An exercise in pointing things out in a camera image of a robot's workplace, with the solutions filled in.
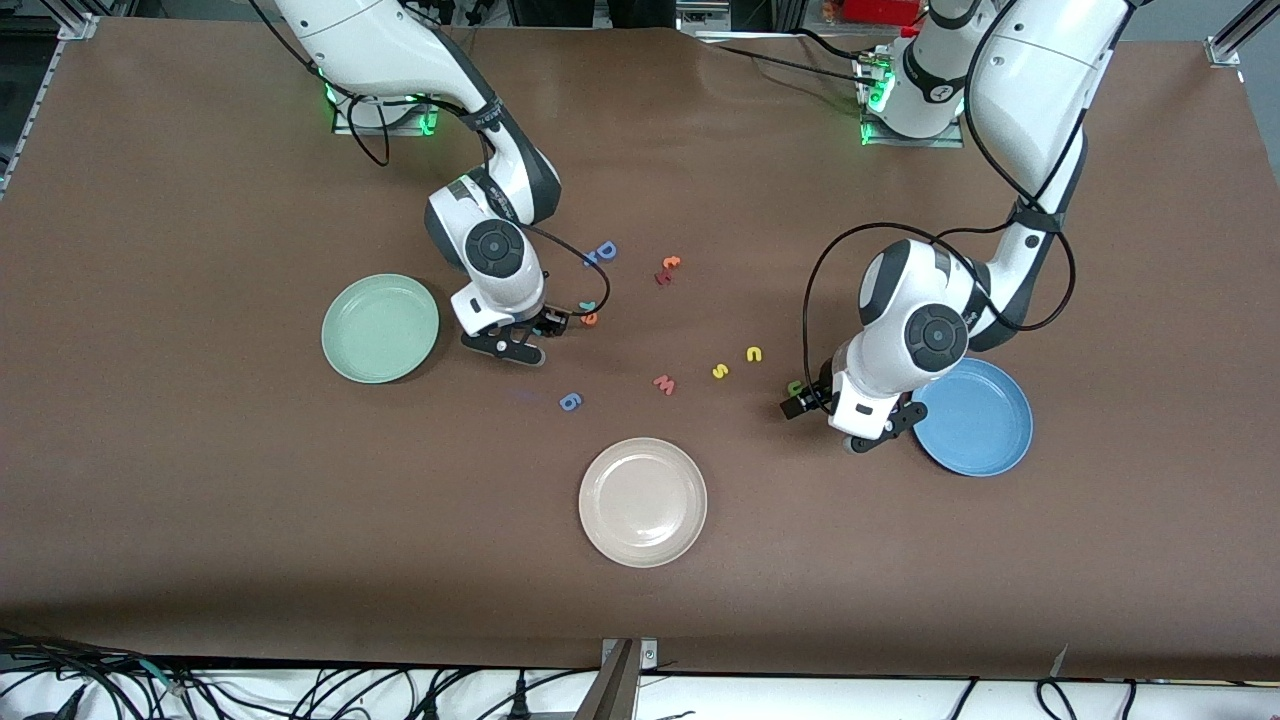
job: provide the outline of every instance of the white floor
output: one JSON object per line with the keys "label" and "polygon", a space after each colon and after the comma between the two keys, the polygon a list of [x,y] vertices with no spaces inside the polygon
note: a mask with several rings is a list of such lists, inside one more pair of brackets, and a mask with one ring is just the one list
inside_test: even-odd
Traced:
{"label": "white floor", "polygon": [[[314,717],[329,720],[342,705],[370,682],[385,675],[379,670],[343,687],[326,700]],[[384,683],[356,706],[369,711],[372,720],[399,720],[407,715],[413,698],[420,698],[433,671],[415,670],[412,687],[404,679]],[[530,682],[550,674],[530,671]],[[288,712],[297,700],[315,683],[312,670],[259,670],[202,673],[206,680],[219,683],[230,693]],[[20,675],[0,676],[0,692]],[[572,711],[586,693],[594,674],[586,673],[556,680],[529,693],[530,708],[538,711]],[[474,720],[502,698],[515,685],[513,670],[488,670],[463,679],[440,700],[442,720]],[[945,720],[965,687],[964,680],[838,680],[838,679],[774,679],[774,678],[653,678],[641,679],[636,717],[662,720],[694,711],[691,720],[774,720],[841,717],[847,720]],[[36,712],[54,712],[81,685],[81,680],[56,680],[45,675],[23,683],[0,698],[0,717],[22,720]],[[1062,683],[1080,720],[1114,720],[1120,717],[1128,688],[1120,683]],[[129,693],[143,715],[147,712],[142,694]],[[246,710],[224,702],[230,720],[271,720],[265,712]],[[169,719],[188,719],[174,696],[164,698]],[[1068,717],[1056,700],[1050,707]],[[198,720],[216,720],[214,711],[196,702]],[[504,717],[499,714],[492,717]],[[1280,689],[1240,688],[1185,684],[1142,684],[1138,687],[1132,720],[1274,720],[1280,716]],[[347,717],[364,719],[362,714]],[[960,715],[961,720],[1047,719],[1036,701],[1034,683],[980,682]],[[106,693],[90,685],[81,703],[78,720],[115,720],[116,714]]]}

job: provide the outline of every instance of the green plate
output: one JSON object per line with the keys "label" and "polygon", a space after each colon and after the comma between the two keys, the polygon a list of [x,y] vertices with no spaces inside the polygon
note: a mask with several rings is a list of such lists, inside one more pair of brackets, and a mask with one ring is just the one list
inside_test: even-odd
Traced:
{"label": "green plate", "polygon": [[320,345],[342,377],[388,383],[421,365],[439,332],[440,311],[422,283],[371,275],[348,286],[329,306]]}

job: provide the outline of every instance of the table surface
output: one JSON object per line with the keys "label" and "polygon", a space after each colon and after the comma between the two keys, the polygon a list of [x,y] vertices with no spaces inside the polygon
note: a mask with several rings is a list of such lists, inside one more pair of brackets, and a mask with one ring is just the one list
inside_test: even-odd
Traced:
{"label": "table surface", "polygon": [[[1235,73],[1196,44],[1120,47],[1087,123],[1075,299],[984,355],[1030,397],[1034,445],[977,480],[910,438],[846,455],[777,409],[832,237],[1004,219],[973,149],[860,146],[846,83],[676,32],[458,35],[563,178],[545,227],[617,243],[613,299],[538,369],[466,351],[447,318],[425,372],[380,387],[328,366],[320,320],[364,275],[440,302],[463,284],[421,215],[475,138],[444,120],[374,167],[255,24],[105,19],[68,47],[0,202],[0,621],[264,657],[589,665],[644,634],[689,670],[1030,676],[1069,643],[1075,675],[1276,675],[1280,195]],[[897,237],[824,268],[815,363]],[[552,301],[598,296],[535,245]],[[652,570],[577,519],[588,464],[636,436],[685,448],[710,497]]]}

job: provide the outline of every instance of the plate rim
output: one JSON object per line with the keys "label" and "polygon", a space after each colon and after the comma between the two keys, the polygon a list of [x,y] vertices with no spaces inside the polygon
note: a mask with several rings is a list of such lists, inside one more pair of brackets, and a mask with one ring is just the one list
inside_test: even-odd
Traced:
{"label": "plate rim", "polygon": [[[663,450],[667,450],[667,451],[673,451],[678,457],[681,457],[685,462],[687,462],[689,466],[692,468],[692,470],[694,470],[694,480],[695,480],[692,483],[694,484],[694,497],[695,497],[696,503],[700,507],[698,509],[696,512],[691,512],[690,514],[690,515],[694,516],[692,520],[689,520],[689,521],[694,523],[692,532],[690,533],[689,539],[685,541],[680,546],[680,550],[675,555],[672,555],[671,557],[666,557],[666,559],[658,560],[658,561],[653,561],[653,560],[635,560],[635,559],[631,559],[631,557],[620,557],[618,553],[609,552],[608,550],[605,550],[604,547],[602,547],[600,533],[595,533],[595,532],[591,530],[591,528],[588,527],[586,512],[584,512],[584,509],[588,505],[588,497],[590,495],[588,492],[588,488],[589,488],[589,486],[595,486],[596,484],[595,482],[591,482],[593,470],[596,468],[598,464],[602,462],[602,459],[604,459],[607,455],[609,455],[613,451],[617,451],[621,446],[625,446],[627,443],[634,443],[634,442],[653,442],[653,443],[657,443],[659,448],[663,448]],[[708,498],[708,493],[707,493],[707,478],[703,475],[701,468],[698,466],[698,462],[695,462],[694,459],[687,452],[684,451],[684,448],[681,448],[680,446],[677,446],[673,442],[669,442],[669,441],[666,441],[666,439],[662,439],[662,438],[657,438],[657,437],[649,437],[649,436],[632,437],[632,438],[620,439],[618,442],[614,442],[613,445],[605,447],[599,454],[596,454],[595,457],[591,459],[591,462],[586,466],[586,470],[582,473],[582,480],[579,483],[579,492],[577,492],[577,519],[579,519],[579,524],[582,527],[582,532],[586,534],[586,539],[591,543],[591,547],[594,547],[600,555],[603,555],[604,557],[607,557],[608,560],[611,560],[613,562],[617,562],[618,565],[623,565],[626,568],[634,568],[634,569],[639,569],[639,570],[648,570],[648,569],[652,569],[652,568],[659,568],[662,565],[667,565],[668,562],[675,562],[681,556],[684,556],[686,552],[689,552],[689,548],[694,547],[694,543],[696,543],[698,538],[701,537],[701,534],[703,534],[703,528],[707,525],[707,512],[708,512],[708,509],[709,509],[709,498]]]}
{"label": "plate rim", "polygon": [[[396,283],[401,283],[399,286],[388,284],[385,287],[398,287],[402,290],[407,290],[413,297],[424,301],[424,306],[429,307],[435,318],[435,333],[434,337],[431,338],[431,342],[428,343],[426,351],[422,354],[422,356],[417,359],[417,361],[415,361],[403,373],[388,375],[385,378],[355,377],[353,374],[346,372],[343,368],[338,365],[338,363],[334,361],[334,354],[337,352],[337,350],[330,351],[330,345],[333,342],[337,342],[337,338],[333,334],[335,332],[333,329],[333,325],[339,323],[343,315],[343,310],[349,307],[352,300],[355,300],[356,296],[364,290],[361,287],[362,284],[375,284],[379,281],[383,282],[394,281]],[[339,292],[333,299],[332,302],[329,302],[329,309],[325,310],[324,319],[320,322],[320,350],[324,352],[325,361],[329,363],[329,366],[333,369],[333,372],[338,373],[343,378],[347,378],[348,380],[361,384],[389,383],[393,380],[398,380],[399,378],[403,378],[404,375],[412,373],[431,355],[431,351],[435,350],[435,343],[439,340],[440,340],[440,306],[439,304],[435,302],[435,296],[431,295],[431,291],[428,290],[426,286],[419,282],[416,278],[412,278],[410,275],[403,275],[399,273],[376,273],[352,282],[351,284],[344,287],[342,292]]]}
{"label": "plate rim", "polygon": [[[937,448],[936,447],[931,447],[931,441],[928,441],[928,439],[925,439],[925,437],[920,436],[920,430],[923,428],[923,423],[913,427],[911,428],[911,433],[915,436],[916,442],[920,443],[920,447],[924,448],[924,452],[931,459],[933,459],[934,462],[937,462],[938,465],[941,465],[946,470],[950,470],[950,471],[956,473],[959,475],[965,475],[968,478],[993,478],[996,475],[1002,475],[1002,474],[1007,473],[1009,470],[1012,470],[1014,468],[1016,468],[1018,464],[1021,462],[1023,459],[1027,457],[1027,454],[1030,451],[1032,441],[1036,437],[1036,414],[1032,410],[1030,398],[1027,397],[1027,392],[1023,389],[1023,386],[1020,386],[1018,383],[1018,380],[1014,379],[1012,375],[1010,375],[1009,373],[1006,373],[1001,366],[996,365],[995,363],[989,363],[987,360],[983,360],[980,357],[965,356],[965,357],[963,357],[960,360],[960,363],[956,364],[956,368],[952,369],[951,372],[954,373],[954,372],[959,370],[960,369],[960,364],[965,364],[965,363],[970,364],[970,368],[973,368],[973,366],[983,368],[986,373],[991,373],[993,370],[997,377],[1002,377],[1005,380],[1009,382],[1010,386],[1014,387],[1014,389],[1018,391],[1018,400],[1021,404],[1021,406],[1024,406],[1027,409],[1027,442],[1023,445],[1023,447],[1019,448],[1018,456],[1014,457],[1010,462],[1007,462],[1004,468],[997,469],[997,470],[983,470],[983,471],[964,470],[964,469],[956,466],[954,462],[946,462],[941,457],[938,457]],[[970,369],[969,372],[970,373],[975,373],[975,370],[973,370],[973,369]],[[980,373],[975,373],[975,374],[979,374],[979,377],[983,377],[983,379],[987,379],[988,382],[991,382],[989,377],[984,377]],[[947,375],[943,375],[942,378],[940,378],[940,380],[945,379]],[[928,398],[927,398],[927,396],[928,396],[929,391],[927,388],[934,387],[936,384],[937,383],[934,382],[934,383],[929,383],[929,384],[927,384],[927,386],[924,386],[922,388],[915,389],[911,393],[911,400],[919,400],[920,402],[925,404],[925,407],[928,407]]]}

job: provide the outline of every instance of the blue plate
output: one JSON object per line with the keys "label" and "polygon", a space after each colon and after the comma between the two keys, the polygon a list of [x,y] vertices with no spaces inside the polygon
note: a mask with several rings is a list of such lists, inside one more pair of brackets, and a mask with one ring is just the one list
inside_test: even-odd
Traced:
{"label": "blue plate", "polygon": [[940,465],[974,478],[1009,470],[1032,446],[1032,406],[1000,368],[965,357],[950,373],[911,395],[929,415],[915,437]]}

